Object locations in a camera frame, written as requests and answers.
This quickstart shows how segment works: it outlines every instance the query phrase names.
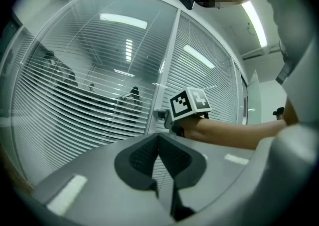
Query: metal frame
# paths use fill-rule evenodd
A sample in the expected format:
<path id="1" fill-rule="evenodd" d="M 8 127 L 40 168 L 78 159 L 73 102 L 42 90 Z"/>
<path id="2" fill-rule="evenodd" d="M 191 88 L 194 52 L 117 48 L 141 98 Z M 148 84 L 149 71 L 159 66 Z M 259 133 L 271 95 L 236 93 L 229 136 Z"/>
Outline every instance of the metal frame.
<path id="1" fill-rule="evenodd" d="M 234 69 L 234 73 L 235 73 L 235 80 L 236 80 L 236 88 L 237 88 L 237 117 L 236 117 L 236 124 L 242 124 L 243 119 L 239 118 L 239 112 L 240 112 L 240 101 L 242 100 L 244 102 L 244 96 L 243 97 L 239 97 L 239 89 L 242 89 L 242 84 L 241 84 L 241 79 L 239 80 L 239 76 L 238 73 L 236 71 L 236 67 L 238 68 L 238 72 L 239 75 L 241 77 L 241 72 L 239 70 L 239 67 L 237 66 L 237 64 L 235 63 L 235 61 L 233 60 L 233 69 Z"/>
<path id="2" fill-rule="evenodd" d="M 161 108 L 161 104 L 163 102 L 164 98 L 164 93 L 165 93 L 165 87 L 167 83 L 167 78 L 168 78 L 168 72 L 170 69 L 171 65 L 171 59 L 173 57 L 173 51 L 174 51 L 174 46 L 175 46 L 175 41 L 176 41 L 176 35 L 177 35 L 177 29 L 178 29 L 178 24 L 179 24 L 179 18 L 180 18 L 180 9 L 177 9 L 175 20 L 173 23 L 173 27 L 171 30 L 169 42 L 167 45 L 167 51 L 166 51 L 166 57 L 164 58 L 164 68 L 163 72 L 159 75 L 158 82 L 159 86 L 157 89 L 156 93 L 156 99 L 153 100 L 153 103 L 151 105 L 151 114 L 152 116 L 150 117 L 150 123 L 147 126 L 148 133 L 154 133 L 156 131 L 156 125 L 157 125 L 157 119 L 155 118 L 153 112 L 157 109 Z"/>
<path id="3" fill-rule="evenodd" d="M 243 112 L 246 111 L 246 117 L 243 114 L 243 121 L 242 121 L 242 125 L 247 125 L 247 120 L 248 120 L 248 89 L 247 89 L 247 84 L 243 78 L 243 76 L 240 74 L 240 81 L 241 81 L 241 86 L 243 87 L 243 85 L 246 86 L 246 108 L 245 108 L 245 96 L 244 96 L 244 89 L 243 89 L 243 99 L 244 99 L 244 108 L 243 108 Z"/>

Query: hair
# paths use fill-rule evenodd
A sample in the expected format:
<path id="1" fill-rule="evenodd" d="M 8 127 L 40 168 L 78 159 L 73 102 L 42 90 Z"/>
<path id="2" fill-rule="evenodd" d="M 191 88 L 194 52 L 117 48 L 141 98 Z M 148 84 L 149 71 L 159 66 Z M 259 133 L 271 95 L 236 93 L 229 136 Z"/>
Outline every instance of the hair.
<path id="1" fill-rule="evenodd" d="M 54 51 L 53 50 L 48 50 L 46 53 L 45 53 L 45 58 L 51 58 L 51 57 L 54 57 Z"/>
<path id="2" fill-rule="evenodd" d="M 70 72 L 70 73 L 69 73 L 69 79 L 70 79 L 70 80 L 76 80 L 76 79 L 75 79 L 75 73 L 74 73 L 74 72 Z"/>
<path id="3" fill-rule="evenodd" d="M 137 88 L 136 86 L 134 86 L 132 88 L 132 90 L 130 91 L 131 94 L 136 95 L 138 97 L 140 97 L 140 93 L 139 93 L 139 88 Z"/>
<path id="4" fill-rule="evenodd" d="M 282 115 L 283 113 L 284 113 L 284 107 L 279 107 L 278 109 L 277 109 L 277 111 L 274 111 L 273 112 L 273 115 L 275 115 L 275 116 L 280 116 L 280 115 Z"/>

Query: person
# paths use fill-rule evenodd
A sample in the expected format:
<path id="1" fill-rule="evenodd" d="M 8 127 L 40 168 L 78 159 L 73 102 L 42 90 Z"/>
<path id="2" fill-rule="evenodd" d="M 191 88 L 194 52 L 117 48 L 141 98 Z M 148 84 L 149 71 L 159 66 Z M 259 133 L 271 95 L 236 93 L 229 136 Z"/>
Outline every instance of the person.
<path id="1" fill-rule="evenodd" d="M 227 5 L 242 4 L 248 0 L 213 1 L 226 2 L 224 5 Z M 315 33 L 315 25 L 313 25 L 313 16 L 304 3 L 301 3 L 302 0 L 267 1 L 274 11 L 274 21 L 280 38 L 280 49 L 284 56 L 284 68 L 276 79 L 282 84 L 294 70 L 310 44 Z M 176 123 L 184 130 L 186 138 L 210 144 L 254 150 L 260 140 L 276 136 L 284 128 L 297 124 L 298 118 L 287 98 L 282 119 L 273 122 L 259 125 L 236 125 L 215 122 L 193 115 L 180 119 Z"/>
<path id="2" fill-rule="evenodd" d="M 284 117 L 283 117 L 283 114 L 284 114 L 284 107 L 279 107 L 278 109 L 277 109 L 277 111 L 274 111 L 273 112 L 273 115 L 275 115 L 276 116 L 276 119 L 277 120 L 282 120 Z"/>
<path id="3" fill-rule="evenodd" d="M 93 90 L 93 88 L 94 88 L 94 84 L 93 84 L 93 83 L 91 83 L 91 84 L 90 84 L 90 86 L 89 86 L 89 91 L 91 91 L 91 92 L 94 92 L 94 93 L 95 93 L 95 91 Z"/>
<path id="4" fill-rule="evenodd" d="M 74 85 L 74 86 L 78 86 L 78 83 L 75 79 L 75 73 L 74 72 L 70 72 L 68 78 L 65 78 L 64 80 L 65 84 L 67 85 Z"/>
<path id="5" fill-rule="evenodd" d="M 124 96 L 121 96 L 119 98 L 119 101 L 120 101 L 119 102 L 120 107 L 118 107 L 118 109 L 127 112 L 127 113 L 122 113 L 123 115 L 131 119 L 139 118 L 137 115 L 140 114 L 140 110 L 142 109 L 142 104 L 143 104 L 140 99 L 139 88 L 134 86 L 129 93 L 125 94 Z M 125 121 L 129 123 L 136 123 L 136 121 L 129 120 L 129 119 Z"/>

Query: window blinds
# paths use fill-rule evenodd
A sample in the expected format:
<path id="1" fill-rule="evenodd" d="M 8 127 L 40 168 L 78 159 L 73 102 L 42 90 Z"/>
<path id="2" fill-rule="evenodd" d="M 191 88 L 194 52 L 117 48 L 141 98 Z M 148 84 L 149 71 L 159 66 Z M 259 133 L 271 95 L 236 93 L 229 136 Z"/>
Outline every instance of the window blinds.
<path id="1" fill-rule="evenodd" d="M 214 68 L 184 50 L 186 45 L 207 58 Z M 186 86 L 203 88 L 212 107 L 212 120 L 236 123 L 237 88 L 231 57 L 199 23 L 186 14 L 180 16 L 162 109 L 168 109 L 168 98 Z M 163 121 L 157 131 L 167 132 Z"/>
<path id="2" fill-rule="evenodd" d="M 158 0 L 76 0 L 50 23 L 14 94 L 30 183 L 89 149 L 145 133 L 175 14 Z"/>

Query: ceiling light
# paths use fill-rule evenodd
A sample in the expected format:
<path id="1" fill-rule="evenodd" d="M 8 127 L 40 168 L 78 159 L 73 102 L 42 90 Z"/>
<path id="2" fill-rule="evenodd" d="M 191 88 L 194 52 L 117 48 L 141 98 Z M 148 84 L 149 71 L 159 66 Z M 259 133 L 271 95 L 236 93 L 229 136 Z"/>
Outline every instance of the ceiling light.
<path id="1" fill-rule="evenodd" d="M 266 40 L 265 32 L 253 4 L 251 3 L 251 1 L 248 1 L 243 3 L 242 7 L 244 8 L 245 12 L 247 13 L 248 17 L 250 18 L 250 21 L 252 22 L 254 26 L 254 29 L 257 33 L 257 37 L 259 39 L 260 46 L 262 48 L 266 47 L 267 40 Z"/>
<path id="2" fill-rule="evenodd" d="M 132 60 L 132 54 L 129 52 L 126 52 L 126 61 L 131 62 Z"/>
<path id="3" fill-rule="evenodd" d="M 135 75 L 134 74 L 130 74 L 130 73 L 127 73 L 127 72 L 123 72 L 123 71 L 120 71 L 120 70 L 117 70 L 117 69 L 114 69 L 114 71 L 116 73 L 120 73 L 120 74 L 123 74 L 123 75 L 127 75 L 129 77 L 134 77 Z"/>
<path id="4" fill-rule="evenodd" d="M 188 52 L 189 54 L 191 54 L 193 57 L 197 58 L 200 62 L 202 62 L 203 64 L 205 64 L 208 68 L 213 69 L 215 67 L 215 65 L 210 62 L 206 57 L 204 57 L 202 54 L 200 54 L 196 49 L 194 49 L 193 47 L 186 45 L 184 47 L 184 50 L 186 52 Z"/>
<path id="5" fill-rule="evenodd" d="M 116 15 L 116 14 L 108 14 L 108 13 L 100 13 L 100 20 L 108 20 L 108 21 L 113 21 L 113 22 L 118 22 L 118 23 L 124 23 L 124 24 L 129 24 L 133 25 L 142 29 L 146 29 L 148 23 L 146 21 L 129 17 L 129 16 L 122 16 L 122 15 Z"/>

